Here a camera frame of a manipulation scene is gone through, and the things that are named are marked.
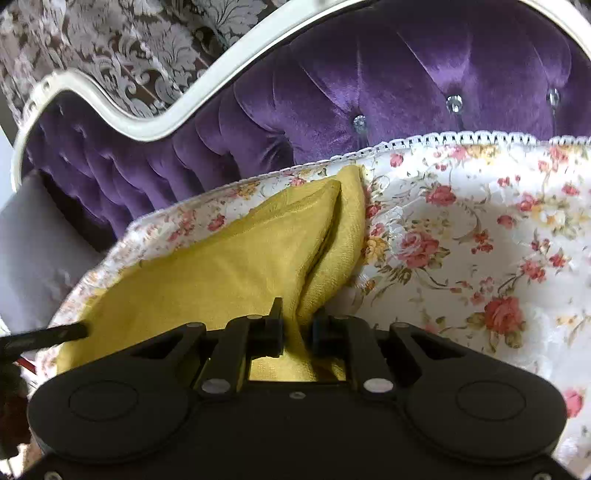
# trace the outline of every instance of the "floral fabric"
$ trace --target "floral fabric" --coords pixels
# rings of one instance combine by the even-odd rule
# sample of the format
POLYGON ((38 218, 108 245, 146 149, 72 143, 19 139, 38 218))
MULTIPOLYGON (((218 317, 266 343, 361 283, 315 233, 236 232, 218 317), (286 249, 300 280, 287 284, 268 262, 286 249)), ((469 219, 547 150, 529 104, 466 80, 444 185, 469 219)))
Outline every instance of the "floral fabric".
MULTIPOLYGON (((53 323, 74 322, 122 270, 199 241, 289 185, 361 167, 362 261, 327 305, 386 329, 405 321, 550 380, 569 421, 555 452, 591 465, 591 147, 384 145, 244 180, 136 222, 53 323)), ((41 354, 54 375, 57 348, 41 354)))
POLYGON ((15 1, 0 15, 0 85, 16 122, 35 84, 68 68, 93 77, 132 115, 158 115, 281 4, 193 2, 15 1))

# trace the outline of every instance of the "yellow cloth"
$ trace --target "yellow cloth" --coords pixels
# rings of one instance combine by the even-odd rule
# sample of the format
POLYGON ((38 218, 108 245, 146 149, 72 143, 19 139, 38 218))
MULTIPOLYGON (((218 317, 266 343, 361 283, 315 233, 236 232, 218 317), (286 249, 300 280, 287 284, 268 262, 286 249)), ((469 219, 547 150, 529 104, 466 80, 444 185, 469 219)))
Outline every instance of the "yellow cloth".
POLYGON ((359 259, 365 227, 357 166, 289 187, 219 233, 128 269, 87 306, 91 336, 66 343, 65 371, 187 322, 224 328, 235 317, 265 315, 283 298, 287 351, 253 362, 251 378, 313 380, 299 325, 344 285, 359 259))

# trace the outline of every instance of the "tufted backrest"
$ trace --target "tufted backrest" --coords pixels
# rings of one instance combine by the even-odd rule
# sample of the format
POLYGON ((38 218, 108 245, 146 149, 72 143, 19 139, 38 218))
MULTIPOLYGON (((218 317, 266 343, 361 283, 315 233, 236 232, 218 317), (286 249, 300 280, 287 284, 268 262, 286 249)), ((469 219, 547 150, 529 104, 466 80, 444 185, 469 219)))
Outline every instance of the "tufted backrest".
POLYGON ((240 178, 464 129, 590 135, 591 61, 517 0, 379 0, 277 47, 159 141, 131 140, 62 94, 25 161, 120 236, 138 216, 240 178), (459 113, 446 106, 453 95, 459 113))

